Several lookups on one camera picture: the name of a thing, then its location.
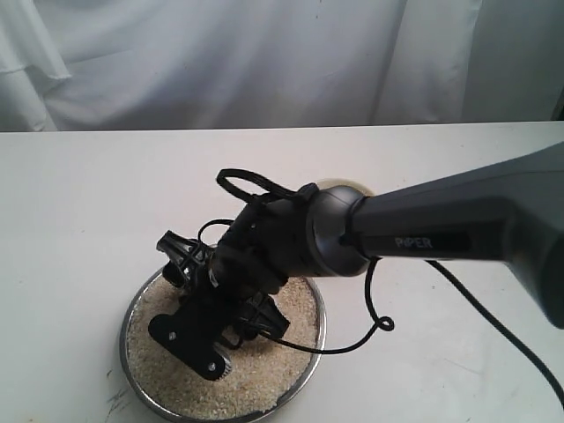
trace metal dish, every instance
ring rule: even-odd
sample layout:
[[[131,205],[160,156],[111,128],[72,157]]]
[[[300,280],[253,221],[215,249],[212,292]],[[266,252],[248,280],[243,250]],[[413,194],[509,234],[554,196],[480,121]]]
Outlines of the metal dish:
[[[128,383],[130,384],[133,391],[137,394],[139,399],[147,405],[151,410],[156,412],[160,417],[167,419],[169,421],[177,422],[177,423],[209,423],[212,421],[220,421],[223,423],[249,423],[252,421],[260,420],[269,414],[275,412],[279,409],[282,405],[288,403],[295,395],[300,392],[300,390],[304,387],[304,385],[308,382],[311,375],[314,373],[317,364],[319,363],[319,359],[321,359],[321,355],[319,354],[312,354],[311,360],[308,363],[308,366],[295,382],[295,384],[286,392],[284,393],[279,399],[278,402],[274,407],[266,412],[252,412],[250,414],[232,418],[232,419],[220,419],[220,420],[208,420],[208,419],[193,419],[187,416],[182,416],[180,414],[176,414],[175,412],[171,412],[166,408],[162,407],[160,404],[157,404],[149,395],[143,390],[143,388],[139,385],[139,383],[133,378],[133,375],[130,371],[130,363],[129,363],[129,356],[128,356],[128,348],[127,348],[127,334],[130,329],[131,319],[135,309],[137,308],[137,301],[143,295],[143,293],[148,289],[148,287],[157,280],[160,276],[162,269],[157,271],[151,278],[143,284],[141,289],[137,292],[133,300],[131,301],[130,306],[125,313],[125,317],[122,323],[122,329],[120,332],[120,339],[119,339],[119,348],[120,348],[120,361],[122,363],[123,372],[125,373],[125,377],[127,378]],[[308,282],[309,289],[314,296],[315,304],[316,304],[316,319],[315,324],[317,326],[317,337],[315,341],[315,348],[323,348],[325,346],[325,305],[323,304],[323,298],[319,289],[315,285],[315,282],[310,279],[306,278]]]

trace white table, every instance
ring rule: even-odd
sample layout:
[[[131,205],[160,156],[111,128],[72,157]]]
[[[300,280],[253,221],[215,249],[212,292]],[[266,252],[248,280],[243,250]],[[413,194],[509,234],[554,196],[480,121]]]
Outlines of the white table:
[[[136,290],[166,262],[160,236],[194,235],[240,210],[215,184],[222,167],[291,188],[338,176],[383,193],[562,140],[564,122],[1,134],[1,420],[161,421],[126,390],[117,333]],[[564,333],[503,265],[448,267],[564,382]],[[377,309],[396,330],[322,358],[270,421],[562,421],[537,370],[433,269],[389,259],[375,277]],[[362,278],[318,284],[328,346],[350,344],[369,325]]]

